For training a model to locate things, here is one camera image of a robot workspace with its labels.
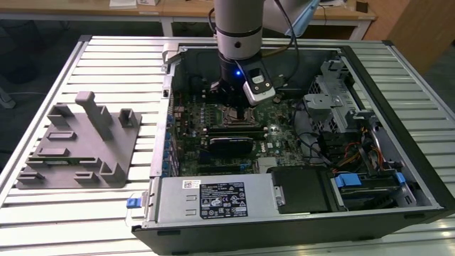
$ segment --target wires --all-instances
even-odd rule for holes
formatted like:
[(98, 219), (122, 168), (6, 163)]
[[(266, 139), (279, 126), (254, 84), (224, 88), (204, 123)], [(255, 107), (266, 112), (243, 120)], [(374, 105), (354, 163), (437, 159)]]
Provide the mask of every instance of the wires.
[(378, 157), (378, 165), (379, 165), (379, 169), (383, 169), (383, 163), (384, 163), (384, 158), (383, 158), (383, 153), (380, 152), (380, 150), (371, 146), (371, 151), (374, 151), (376, 153), (376, 157)]
[(211, 27), (211, 30), (212, 30), (212, 32), (215, 34), (216, 33), (216, 30), (215, 30), (216, 26), (212, 23), (212, 13), (214, 13), (214, 11), (215, 11), (215, 8), (212, 8), (211, 11), (208, 12), (207, 19), (208, 19), (208, 26)]
[(352, 142), (352, 143), (350, 143), (350, 144), (346, 146), (346, 149), (344, 149), (344, 158), (347, 158), (347, 156), (348, 156), (350, 147), (351, 147), (352, 145), (356, 145), (356, 144), (360, 144), (360, 142)]
[(327, 15), (326, 15), (326, 6), (319, 5), (324, 9), (324, 26), (327, 25)]
[(294, 39), (294, 45), (295, 45), (295, 50), (296, 50), (296, 65), (294, 66), (292, 72), (291, 72), (290, 76), (287, 77), (287, 81), (290, 81), (291, 78), (295, 76), (298, 69), (299, 69), (299, 65), (300, 65), (299, 44), (298, 44), (298, 37), (296, 37), (296, 34), (294, 32), (292, 23), (291, 23), (288, 15), (284, 11), (284, 8), (282, 6), (282, 3), (279, 0), (275, 0), (275, 3), (276, 3), (279, 10), (282, 11), (284, 18), (286, 18), (287, 26), (290, 27), (290, 30), (291, 30), (291, 42)]

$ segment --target blue drive latch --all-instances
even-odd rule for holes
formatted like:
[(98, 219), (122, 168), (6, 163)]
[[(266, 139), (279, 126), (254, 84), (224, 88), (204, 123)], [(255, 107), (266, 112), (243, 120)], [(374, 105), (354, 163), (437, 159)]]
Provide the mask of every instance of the blue drive latch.
[(359, 175), (355, 173), (343, 173), (335, 177), (335, 183), (339, 188), (350, 186), (362, 186)]
[(128, 198), (127, 199), (127, 209), (136, 209), (143, 207), (142, 206), (142, 198)]
[(406, 179), (405, 179), (403, 174), (401, 172), (396, 172), (395, 177), (396, 177), (399, 184), (403, 185), (406, 183)]

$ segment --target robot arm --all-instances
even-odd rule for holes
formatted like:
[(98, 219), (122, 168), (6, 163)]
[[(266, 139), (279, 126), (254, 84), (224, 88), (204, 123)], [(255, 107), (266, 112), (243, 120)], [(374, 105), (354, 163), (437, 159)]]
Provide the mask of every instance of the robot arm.
[[(319, 0), (286, 0), (294, 27), (303, 33)], [(263, 25), (290, 34), (276, 0), (215, 0), (216, 37), (220, 52), (220, 88), (227, 105), (243, 109), (275, 95), (272, 79), (262, 62)]]

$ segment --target metal slotted table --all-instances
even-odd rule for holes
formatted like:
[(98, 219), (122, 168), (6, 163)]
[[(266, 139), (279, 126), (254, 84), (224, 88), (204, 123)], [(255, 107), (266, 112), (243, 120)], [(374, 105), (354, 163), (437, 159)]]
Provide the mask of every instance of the metal slotted table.
[[(179, 43), (214, 44), (212, 38), (86, 37), (70, 56), (54, 87), (0, 175), (0, 251), (4, 255), (155, 255), (131, 233), (144, 210), (127, 212), (126, 200), (148, 188), (162, 88), (170, 85), (163, 52)], [(287, 44), (266, 39), (267, 44)], [(383, 42), (300, 41), (306, 45), (350, 45), (396, 111), (418, 145), (455, 194), (455, 115), (409, 65), (394, 46)], [(366, 107), (366, 96), (358, 89)], [(94, 91), (95, 101), (111, 112), (132, 108), (143, 114), (128, 174), (120, 189), (19, 190), (14, 187), (26, 159), (38, 146), (50, 121), (50, 107), (74, 103), (79, 91)], [(363, 242), (338, 242), (242, 250), (214, 255), (453, 255), (455, 220), (449, 217), (415, 225)]]

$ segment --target warning label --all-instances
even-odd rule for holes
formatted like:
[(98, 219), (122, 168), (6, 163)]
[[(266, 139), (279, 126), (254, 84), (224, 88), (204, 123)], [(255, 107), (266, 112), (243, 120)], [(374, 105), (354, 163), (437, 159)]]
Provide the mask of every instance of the warning label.
[(200, 184), (199, 191), (203, 219), (248, 216), (243, 182)]

